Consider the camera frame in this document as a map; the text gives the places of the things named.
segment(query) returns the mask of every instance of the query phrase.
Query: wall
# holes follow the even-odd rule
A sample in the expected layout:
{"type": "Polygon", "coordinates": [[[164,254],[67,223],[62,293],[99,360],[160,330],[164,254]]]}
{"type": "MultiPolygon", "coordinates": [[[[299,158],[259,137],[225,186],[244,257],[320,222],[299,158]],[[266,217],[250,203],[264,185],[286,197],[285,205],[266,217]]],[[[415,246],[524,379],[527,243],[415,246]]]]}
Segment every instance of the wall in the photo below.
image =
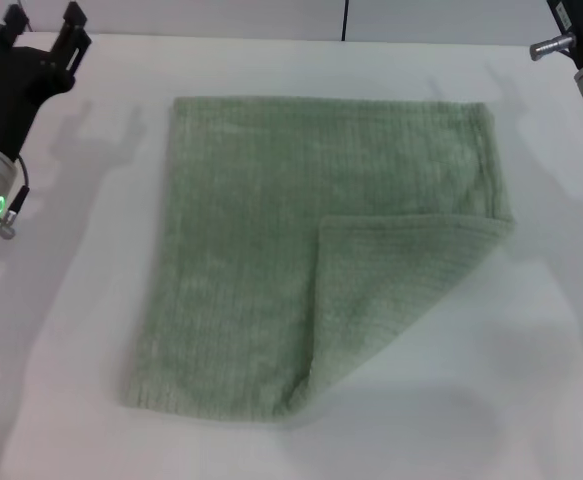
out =
{"type": "MultiPolygon", "coordinates": [[[[0,0],[0,18],[9,0],[0,0]]],[[[67,0],[23,0],[57,30],[67,0]]],[[[92,32],[339,40],[345,0],[80,0],[92,32]]],[[[347,40],[529,45],[558,33],[544,0],[350,0],[347,40]]]]}

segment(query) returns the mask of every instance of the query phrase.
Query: white tabletop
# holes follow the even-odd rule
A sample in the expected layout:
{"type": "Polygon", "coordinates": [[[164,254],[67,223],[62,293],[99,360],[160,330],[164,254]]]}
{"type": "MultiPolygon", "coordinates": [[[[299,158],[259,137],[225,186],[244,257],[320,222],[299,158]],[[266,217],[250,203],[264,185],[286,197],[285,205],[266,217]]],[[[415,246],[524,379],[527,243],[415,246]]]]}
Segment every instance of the white tabletop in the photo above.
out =
{"type": "MultiPolygon", "coordinates": [[[[54,35],[27,34],[50,47],[54,35]]],[[[523,48],[96,36],[0,239],[0,480],[583,479],[583,102],[523,48]],[[181,95],[484,101],[516,233],[291,422],[125,408],[181,95]]]]}

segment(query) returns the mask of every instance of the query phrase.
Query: green towel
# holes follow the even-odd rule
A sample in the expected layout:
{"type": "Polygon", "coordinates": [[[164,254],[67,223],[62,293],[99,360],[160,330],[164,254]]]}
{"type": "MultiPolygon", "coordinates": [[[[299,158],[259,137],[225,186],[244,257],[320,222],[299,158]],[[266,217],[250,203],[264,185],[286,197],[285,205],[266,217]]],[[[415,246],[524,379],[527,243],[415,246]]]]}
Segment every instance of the green towel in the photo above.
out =
{"type": "Polygon", "coordinates": [[[481,104],[183,98],[128,390],[221,420],[297,412],[511,230],[481,104]]]}

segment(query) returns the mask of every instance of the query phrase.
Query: ribbed fabric texture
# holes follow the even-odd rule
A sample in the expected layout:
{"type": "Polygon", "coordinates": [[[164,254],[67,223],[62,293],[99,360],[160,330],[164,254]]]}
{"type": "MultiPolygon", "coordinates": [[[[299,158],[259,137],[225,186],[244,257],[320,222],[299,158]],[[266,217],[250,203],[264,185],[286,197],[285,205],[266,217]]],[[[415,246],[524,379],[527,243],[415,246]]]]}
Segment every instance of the ribbed fabric texture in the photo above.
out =
{"type": "Polygon", "coordinates": [[[183,98],[133,406],[274,421],[511,230],[481,104],[183,98]]]}

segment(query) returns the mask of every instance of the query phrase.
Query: cable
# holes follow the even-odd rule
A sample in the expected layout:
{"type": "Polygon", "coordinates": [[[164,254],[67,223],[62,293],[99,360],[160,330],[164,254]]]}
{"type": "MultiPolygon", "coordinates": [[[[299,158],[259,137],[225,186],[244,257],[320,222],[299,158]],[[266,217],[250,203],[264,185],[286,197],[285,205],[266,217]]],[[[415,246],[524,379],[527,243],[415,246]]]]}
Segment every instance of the cable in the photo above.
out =
{"type": "MultiPolygon", "coordinates": [[[[18,0],[18,7],[20,7],[22,9],[22,11],[24,12],[24,5],[22,5],[22,0],[18,0]]],[[[31,28],[31,22],[28,21],[27,22],[27,28],[29,29],[30,32],[33,31],[33,28],[31,28]]]]}
{"type": "Polygon", "coordinates": [[[22,158],[22,155],[18,155],[18,162],[20,162],[20,166],[22,167],[22,176],[24,177],[24,186],[29,187],[29,171],[27,170],[27,166],[24,163],[24,158],[22,158]]]}

